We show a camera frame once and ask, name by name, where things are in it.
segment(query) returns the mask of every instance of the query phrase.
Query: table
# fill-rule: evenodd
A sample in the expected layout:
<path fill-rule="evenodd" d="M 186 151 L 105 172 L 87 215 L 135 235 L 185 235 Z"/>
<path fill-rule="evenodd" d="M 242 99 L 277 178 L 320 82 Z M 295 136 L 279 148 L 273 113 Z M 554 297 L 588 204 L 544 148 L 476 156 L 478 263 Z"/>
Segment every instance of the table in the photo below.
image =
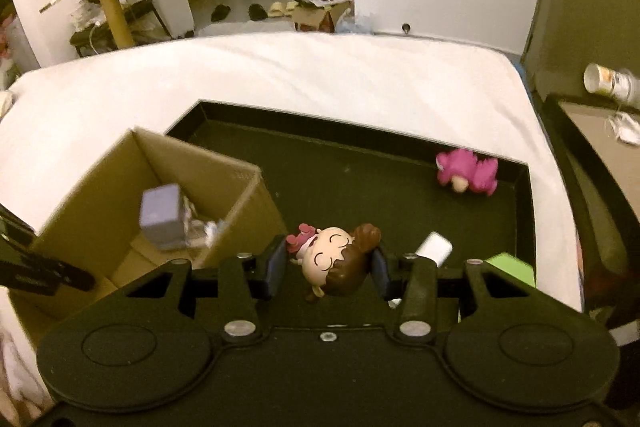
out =
<path fill-rule="evenodd" d="M 615 110 L 603 97 L 557 94 L 548 95 L 543 110 L 580 236 L 586 307 L 615 306 L 610 328 L 635 318 L 640 290 L 640 148 L 607 128 Z"/>
<path fill-rule="evenodd" d="M 40 13 L 43 13 L 45 10 L 51 8 L 59 1 L 60 0 L 53 0 L 49 2 L 40 9 Z M 120 1 L 100 0 L 100 5 L 104 10 L 104 15 L 107 19 L 107 23 L 109 24 L 109 29 L 111 30 L 113 40 L 115 41 L 118 49 L 123 50 L 126 48 L 132 48 L 135 43 L 133 41 L 133 37 L 131 36 L 131 31 L 129 30 L 127 21 L 124 17 L 122 7 L 120 6 Z"/>

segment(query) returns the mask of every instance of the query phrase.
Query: white eraser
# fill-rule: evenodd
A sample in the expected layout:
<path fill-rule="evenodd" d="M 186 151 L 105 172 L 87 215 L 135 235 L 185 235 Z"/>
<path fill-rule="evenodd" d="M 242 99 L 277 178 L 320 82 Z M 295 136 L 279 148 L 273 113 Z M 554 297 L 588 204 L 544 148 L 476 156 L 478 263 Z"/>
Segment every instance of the white eraser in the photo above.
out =
<path fill-rule="evenodd" d="M 445 237 L 442 237 L 438 232 L 431 232 L 415 254 L 431 259 L 438 266 L 442 266 L 451 250 L 453 250 L 453 245 Z"/>

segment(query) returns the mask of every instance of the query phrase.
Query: doll head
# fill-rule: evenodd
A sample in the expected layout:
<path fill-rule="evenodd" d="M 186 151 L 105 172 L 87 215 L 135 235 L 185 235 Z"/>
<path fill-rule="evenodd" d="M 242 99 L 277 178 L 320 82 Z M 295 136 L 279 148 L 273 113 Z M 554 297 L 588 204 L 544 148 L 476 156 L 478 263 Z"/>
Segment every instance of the doll head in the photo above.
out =
<path fill-rule="evenodd" d="M 327 272 L 335 261 L 343 261 L 342 250 L 353 242 L 353 237 L 343 229 L 329 227 L 320 230 L 311 241 L 302 260 L 302 273 L 313 286 L 324 286 Z"/>
<path fill-rule="evenodd" d="M 368 223 L 351 234 L 336 227 L 320 230 L 302 262 L 302 273 L 316 296 L 346 296 L 356 291 L 369 272 L 369 254 L 380 237 L 380 229 Z"/>

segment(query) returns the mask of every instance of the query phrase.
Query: cup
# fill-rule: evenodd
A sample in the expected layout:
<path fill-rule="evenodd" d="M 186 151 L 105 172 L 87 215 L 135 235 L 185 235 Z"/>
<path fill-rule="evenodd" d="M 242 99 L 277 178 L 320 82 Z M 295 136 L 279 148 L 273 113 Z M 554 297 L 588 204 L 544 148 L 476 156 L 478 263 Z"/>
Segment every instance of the cup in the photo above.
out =
<path fill-rule="evenodd" d="M 624 103 L 631 103 L 638 80 L 629 72 L 610 70 L 599 64 L 589 64 L 584 70 L 587 91 L 602 94 Z"/>

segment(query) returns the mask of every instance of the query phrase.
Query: black slipper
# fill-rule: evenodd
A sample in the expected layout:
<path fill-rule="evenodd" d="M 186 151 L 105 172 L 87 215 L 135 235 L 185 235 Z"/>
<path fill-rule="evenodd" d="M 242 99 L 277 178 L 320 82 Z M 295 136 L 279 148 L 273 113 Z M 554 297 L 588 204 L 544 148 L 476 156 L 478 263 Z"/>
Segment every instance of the black slipper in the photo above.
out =
<path fill-rule="evenodd" d="M 231 8 L 229 6 L 226 6 L 225 4 L 219 4 L 211 14 L 211 22 L 223 21 L 226 16 L 229 15 L 229 12 L 231 12 Z"/>
<path fill-rule="evenodd" d="M 259 4 L 249 6 L 249 19 L 252 21 L 263 21 L 268 17 L 267 12 Z"/>

